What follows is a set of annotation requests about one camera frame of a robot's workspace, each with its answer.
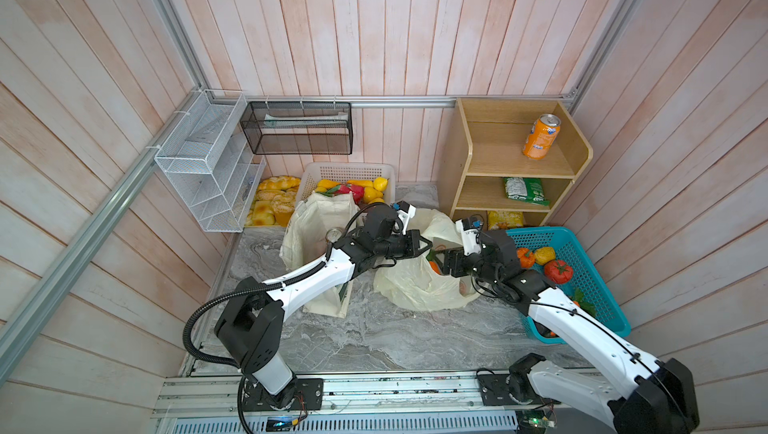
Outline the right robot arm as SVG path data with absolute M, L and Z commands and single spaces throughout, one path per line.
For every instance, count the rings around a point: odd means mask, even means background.
M 429 255 L 439 273 L 465 277 L 548 328 L 601 374 L 570 373 L 531 353 L 509 368 L 508 396 L 519 404 L 555 400 L 617 433 L 691 433 L 700 424 L 691 371 L 661 361 L 605 327 L 536 268 L 525 268 L 514 240 L 501 231 L 469 230 L 458 248 Z

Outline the toy carrot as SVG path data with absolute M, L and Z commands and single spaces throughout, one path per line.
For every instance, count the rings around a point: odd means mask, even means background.
M 428 263 L 429 263 L 429 265 L 430 265 L 431 269 L 432 269 L 432 270 L 433 270 L 433 271 L 434 271 L 436 274 L 438 274 L 438 275 L 441 275 L 441 274 L 442 274 L 442 270 L 441 270 L 440 264 L 439 264 L 439 263 L 437 262 L 437 260 L 436 260 L 436 254 L 435 254 L 433 251 L 430 251 L 430 252 L 427 254 L 427 256 L 426 256 L 426 259 L 427 259 L 427 261 L 428 261 Z

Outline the cream canvas tote bag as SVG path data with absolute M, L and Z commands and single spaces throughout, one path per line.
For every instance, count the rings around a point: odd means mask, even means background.
M 326 252 L 326 235 L 332 230 L 343 231 L 347 222 L 358 212 L 351 194 L 325 196 L 312 193 L 298 202 L 286 229 L 280 257 L 288 271 L 313 261 Z M 344 318 L 347 315 L 351 284 L 330 288 L 304 305 L 304 311 Z

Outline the red cola can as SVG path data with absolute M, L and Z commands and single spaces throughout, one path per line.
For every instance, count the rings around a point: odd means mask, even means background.
M 338 242 L 342 237 L 344 236 L 344 231 L 342 228 L 331 228 L 326 232 L 325 239 L 328 243 L 334 244 Z

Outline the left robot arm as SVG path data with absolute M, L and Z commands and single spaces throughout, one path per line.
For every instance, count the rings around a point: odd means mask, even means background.
M 241 379 L 277 399 L 294 389 L 295 374 L 279 354 L 283 324 L 295 311 L 331 288 L 398 261 L 418 258 L 432 242 L 408 224 L 416 208 L 404 201 L 374 203 L 347 222 L 338 240 L 310 263 L 264 282 L 246 278 L 237 289 L 196 309 L 186 321 L 182 342 L 197 360 L 236 368 Z M 215 334 L 227 357 L 206 353 L 192 341 L 197 321 L 215 306 L 222 311 Z

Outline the yellow plastic grocery bag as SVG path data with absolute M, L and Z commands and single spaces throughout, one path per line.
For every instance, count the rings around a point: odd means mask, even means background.
M 458 248 L 460 253 L 463 252 L 455 222 L 438 210 L 418 208 L 408 228 L 418 229 L 438 249 Z M 427 255 L 378 269 L 373 289 L 396 306 L 410 311 L 458 309 L 480 297 L 468 277 L 438 274 Z

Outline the orange toy pumpkin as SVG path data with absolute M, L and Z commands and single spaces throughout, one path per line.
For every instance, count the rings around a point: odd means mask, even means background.
M 528 248 L 518 248 L 517 257 L 521 268 L 524 270 L 531 269 L 536 263 L 536 257 L 533 251 Z

